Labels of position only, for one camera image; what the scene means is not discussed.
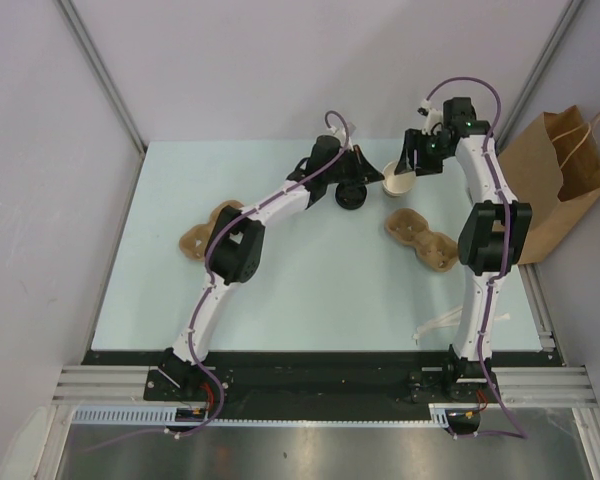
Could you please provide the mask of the brown paper coffee cup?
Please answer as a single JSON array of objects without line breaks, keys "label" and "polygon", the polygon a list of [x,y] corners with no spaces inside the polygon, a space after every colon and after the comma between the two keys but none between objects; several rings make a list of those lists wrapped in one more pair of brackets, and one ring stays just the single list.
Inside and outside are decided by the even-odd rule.
[{"label": "brown paper coffee cup", "polygon": [[396,163],[397,161],[390,162],[383,169],[382,189],[383,191],[404,192],[406,194],[413,188],[416,182],[416,174],[414,172],[395,176],[393,170]]}]

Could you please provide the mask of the black plastic cup lid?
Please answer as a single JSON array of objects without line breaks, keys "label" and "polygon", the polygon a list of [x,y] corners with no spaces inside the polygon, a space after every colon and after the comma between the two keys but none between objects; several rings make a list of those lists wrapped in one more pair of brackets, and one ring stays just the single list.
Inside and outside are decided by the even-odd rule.
[{"label": "black plastic cup lid", "polygon": [[341,208],[350,211],[357,210],[366,202],[367,188],[365,185],[340,183],[336,187],[334,198]]}]

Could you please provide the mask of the brown pulp cup carrier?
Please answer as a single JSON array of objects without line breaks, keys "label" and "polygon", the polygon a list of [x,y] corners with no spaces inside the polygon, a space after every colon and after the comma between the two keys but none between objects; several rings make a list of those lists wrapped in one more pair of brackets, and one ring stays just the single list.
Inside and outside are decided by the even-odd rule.
[{"label": "brown pulp cup carrier", "polygon": [[417,258],[435,272],[448,272],[458,261],[456,241],[444,233],[432,231],[428,221],[413,209],[394,211],[384,227],[398,243],[413,248]]},{"label": "brown pulp cup carrier", "polygon": [[200,223],[191,227],[179,240],[179,249],[189,260],[203,262],[204,255],[209,243],[213,228],[218,220],[220,212],[227,206],[241,209],[243,204],[238,200],[227,200],[218,205],[209,215],[206,223]]}]

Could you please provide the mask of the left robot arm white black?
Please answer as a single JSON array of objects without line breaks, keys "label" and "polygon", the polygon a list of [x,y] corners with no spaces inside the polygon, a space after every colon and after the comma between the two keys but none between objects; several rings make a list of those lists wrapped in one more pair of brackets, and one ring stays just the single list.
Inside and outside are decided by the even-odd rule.
[{"label": "left robot arm white black", "polygon": [[384,175],[366,159],[359,146],[335,135],[319,136],[309,156],[302,159],[282,186],[257,204],[224,206],[216,217],[204,250],[205,277],[191,319],[174,344],[165,350],[158,371],[177,398],[194,397],[210,371],[203,365],[230,293],[256,273],[266,227],[302,212],[336,186],[336,199],[355,210],[366,201],[366,186]]}]

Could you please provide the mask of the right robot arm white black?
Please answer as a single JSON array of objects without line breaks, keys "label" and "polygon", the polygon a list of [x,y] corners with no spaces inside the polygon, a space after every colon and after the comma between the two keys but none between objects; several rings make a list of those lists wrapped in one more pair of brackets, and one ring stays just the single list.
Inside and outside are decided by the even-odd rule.
[{"label": "right robot arm white black", "polygon": [[506,276],[517,264],[532,220],[532,207],[509,188],[496,156],[493,125],[476,116],[468,97],[454,97],[436,109],[422,101],[420,129],[405,132],[394,171],[435,175],[446,159],[457,160],[466,177],[471,212],[459,235],[465,294],[460,323],[434,387],[453,401],[474,398],[494,386],[491,330]]}]

